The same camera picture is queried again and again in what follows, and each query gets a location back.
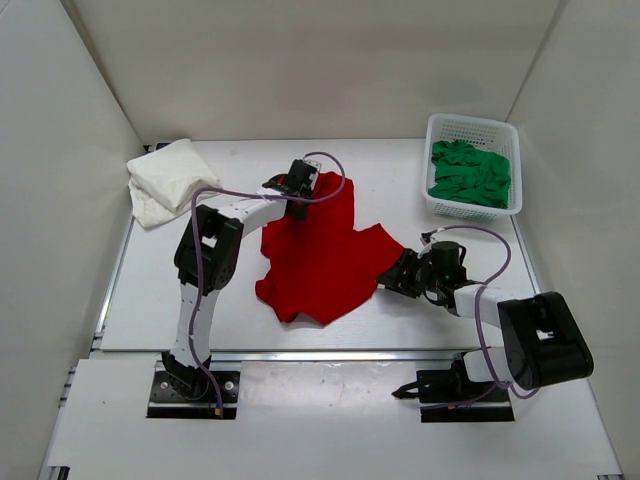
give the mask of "white cloth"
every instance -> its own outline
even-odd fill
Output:
[[[184,138],[127,162],[133,216],[145,228],[161,225],[189,210],[199,188],[221,187],[191,140]]]

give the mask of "black mounting base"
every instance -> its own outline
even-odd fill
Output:
[[[419,370],[420,383],[429,384],[443,373],[442,370]],[[469,423],[469,422],[513,422],[513,410],[506,390],[494,388],[487,396],[473,405],[457,408],[428,408],[451,402],[461,402],[477,397],[491,388],[492,382],[466,383],[464,390],[456,387],[419,392],[420,420],[422,423]]]
[[[222,420],[234,420],[240,391],[240,372],[212,371],[211,373],[220,386],[224,414]],[[181,396],[171,383],[170,373],[165,370],[155,371],[149,393],[147,418],[221,420],[216,414],[216,394],[213,388],[209,388],[201,398],[192,399]]]

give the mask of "green cloth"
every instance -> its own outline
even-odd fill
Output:
[[[443,200],[508,208],[509,160],[483,152],[464,140],[436,142],[431,161],[436,166],[436,185],[429,195]]]

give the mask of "white panel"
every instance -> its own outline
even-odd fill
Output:
[[[175,479],[185,471],[260,480],[584,480],[618,471],[586,381],[516,402],[515,423],[422,424],[416,402],[390,395],[412,364],[244,363],[236,420],[147,419],[154,362],[81,362],[49,464],[70,466],[69,480]]]
[[[76,0],[146,141],[418,137],[504,120],[557,0]]]
[[[198,142],[196,148],[226,187],[246,192],[286,172],[294,158],[315,150],[331,152],[343,162],[355,184],[356,228],[381,223],[397,241],[413,249],[422,249],[422,232],[465,223],[427,210],[420,193],[423,140]],[[323,171],[332,169],[328,160],[318,160],[323,161]],[[205,203],[220,206],[234,201],[220,196]],[[133,227],[102,348],[171,348],[180,309],[173,255],[188,221],[185,215],[149,231],[137,224]],[[531,295],[511,222],[502,219],[491,228],[505,235],[513,249],[512,264],[496,286],[516,295]],[[483,280],[504,261],[504,247],[487,234],[458,230],[439,238],[458,240],[469,249],[465,265],[470,278]],[[255,282],[269,270],[268,260],[260,253],[260,240],[260,232],[254,232],[242,241],[235,276],[216,305],[211,329],[214,349],[464,348],[478,344],[471,320],[454,317],[425,299],[384,290],[324,328],[308,319],[281,324],[271,308],[256,298]],[[501,344],[497,328],[485,330],[491,343]]]
[[[595,356],[591,385],[627,478],[640,478],[640,3],[570,1],[516,104],[520,222]]]
[[[58,2],[10,2],[0,13],[1,478],[37,476],[125,228],[124,161],[140,149]]]

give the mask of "basket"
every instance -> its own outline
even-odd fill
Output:
[[[429,189],[435,185],[436,171],[436,166],[431,162],[431,148],[434,143],[440,140],[448,142],[464,140],[480,150],[496,152],[507,158],[511,166],[508,208],[483,207],[453,200],[443,200],[429,195]],[[427,200],[427,207],[434,213],[483,221],[515,215],[522,209],[522,173],[518,130],[508,123],[484,118],[444,113],[431,115],[424,147],[422,185],[422,194]]]

